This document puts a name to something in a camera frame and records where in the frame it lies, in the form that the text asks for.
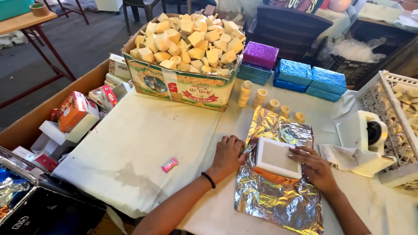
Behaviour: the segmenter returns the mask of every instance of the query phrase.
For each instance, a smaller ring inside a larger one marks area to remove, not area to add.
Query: blue foil-wrapped block
[[[305,91],[305,94],[315,96],[323,100],[328,100],[331,102],[337,102],[341,98],[341,95],[336,95],[336,94],[332,94],[329,92],[321,91],[312,87],[308,87],[308,89],[306,89]]]
[[[273,81],[273,86],[278,88],[283,88],[286,90],[291,90],[294,92],[304,93],[306,91],[307,86],[299,85],[296,83],[285,82],[278,79]]]
[[[312,81],[311,66],[287,59],[281,59],[276,67],[276,79],[309,86]]]
[[[344,74],[318,67],[312,69],[312,82],[309,86],[340,96],[347,91]]]
[[[241,71],[237,73],[237,78],[242,79],[242,80],[248,80],[248,81],[251,81],[252,83],[259,84],[262,86],[264,86],[267,83],[267,79],[265,78],[254,76],[251,74],[246,74]]]
[[[240,65],[240,72],[251,74],[257,77],[268,79],[271,76],[271,69],[263,68],[261,66],[242,62]]]

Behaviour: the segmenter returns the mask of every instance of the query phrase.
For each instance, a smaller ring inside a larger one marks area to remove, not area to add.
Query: black chair
[[[128,13],[126,10],[127,6],[130,6],[132,9],[132,14],[135,22],[139,22],[139,12],[138,8],[144,8],[145,10],[145,16],[147,17],[147,22],[150,22],[153,17],[153,8],[160,0],[123,0],[123,14],[125,15],[125,24],[126,29],[130,34],[130,28],[129,28],[129,21],[128,21]],[[166,9],[166,0],[161,0],[161,3],[163,5],[163,12],[167,13]]]
[[[302,62],[312,43],[333,23],[306,12],[258,6],[247,40],[279,48],[278,58]]]

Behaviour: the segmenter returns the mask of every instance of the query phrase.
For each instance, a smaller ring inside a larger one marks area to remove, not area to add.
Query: plastic bag
[[[372,39],[369,42],[360,42],[354,38],[340,36],[335,41],[327,39],[324,48],[319,52],[318,59],[325,60],[330,54],[342,56],[348,60],[377,63],[385,58],[384,54],[374,54],[372,50],[386,42],[386,38]]]

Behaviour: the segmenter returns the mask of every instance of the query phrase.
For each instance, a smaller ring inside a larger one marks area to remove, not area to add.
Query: silver foil
[[[321,235],[324,232],[321,196],[304,175],[297,182],[274,184],[253,171],[260,136],[310,148],[314,143],[311,126],[257,107],[245,141],[245,152],[250,156],[238,172],[235,209],[300,234]]]

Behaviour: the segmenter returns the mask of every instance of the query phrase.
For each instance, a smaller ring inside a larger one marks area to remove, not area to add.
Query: grey floor
[[[168,13],[177,13],[177,5],[166,5]],[[181,6],[182,13],[187,6]],[[90,25],[86,25],[81,15],[72,13],[69,18],[60,17],[47,22],[42,30],[61,55],[76,78],[92,70],[109,57],[109,53],[121,54],[120,50],[128,41],[123,11],[121,14],[86,12]],[[163,12],[161,3],[153,9],[154,17]],[[143,9],[139,9],[140,23],[133,21],[128,8],[132,34],[146,23]],[[41,47],[51,62],[61,68],[47,46]],[[0,50],[0,102],[4,102],[23,91],[47,80],[55,73],[30,44],[15,45]],[[61,78],[29,96],[0,109],[0,131],[35,107],[68,86],[70,81]]]

